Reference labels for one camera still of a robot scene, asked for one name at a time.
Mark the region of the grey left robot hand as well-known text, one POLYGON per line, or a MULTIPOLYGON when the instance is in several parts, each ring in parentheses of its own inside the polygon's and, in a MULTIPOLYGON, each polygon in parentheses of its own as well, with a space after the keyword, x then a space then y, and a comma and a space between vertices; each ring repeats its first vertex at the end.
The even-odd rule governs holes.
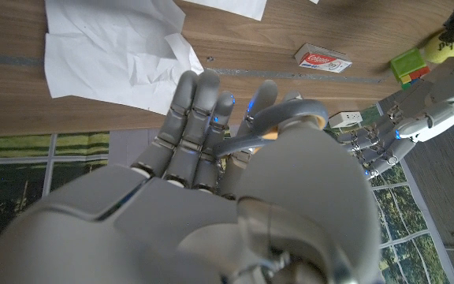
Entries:
POLYGON ((401 101, 373 124, 337 137, 368 179, 395 166, 416 144, 454 126, 454 57, 397 93, 401 101))

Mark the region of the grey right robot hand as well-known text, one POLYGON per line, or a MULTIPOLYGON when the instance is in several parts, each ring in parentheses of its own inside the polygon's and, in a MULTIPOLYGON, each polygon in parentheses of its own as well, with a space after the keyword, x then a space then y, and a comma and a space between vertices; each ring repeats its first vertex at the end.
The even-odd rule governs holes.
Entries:
POLYGON ((378 209, 313 99, 264 81, 235 137, 218 75, 187 71, 130 166, 52 192, 0 236, 0 283, 376 283, 378 209))

